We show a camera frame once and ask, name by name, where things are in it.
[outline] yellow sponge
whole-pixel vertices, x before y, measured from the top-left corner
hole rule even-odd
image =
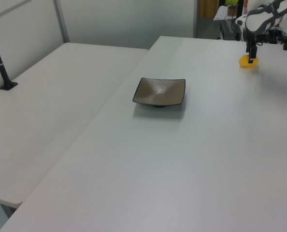
[[[254,67],[258,64],[258,58],[256,57],[253,60],[252,64],[249,64],[249,55],[244,55],[240,58],[239,64],[241,67],[247,68],[247,67]]]

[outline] wooden door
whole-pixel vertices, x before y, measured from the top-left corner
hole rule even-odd
[[[198,17],[214,17],[217,12],[217,0],[199,0]]]

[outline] dark ceramic plate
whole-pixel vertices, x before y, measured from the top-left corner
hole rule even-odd
[[[186,91],[186,80],[162,80],[142,78],[133,102],[155,107],[180,105]]]

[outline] white desk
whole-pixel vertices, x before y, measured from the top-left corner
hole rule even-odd
[[[0,203],[27,198],[146,53],[66,43],[0,90]]]
[[[1,232],[287,232],[287,52],[244,50],[161,37]],[[141,77],[183,105],[136,105]]]

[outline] green plant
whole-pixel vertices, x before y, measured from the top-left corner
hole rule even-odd
[[[238,2],[238,0],[226,0],[225,1],[225,5],[227,5],[227,6],[234,6],[234,5],[237,4],[237,2]]]

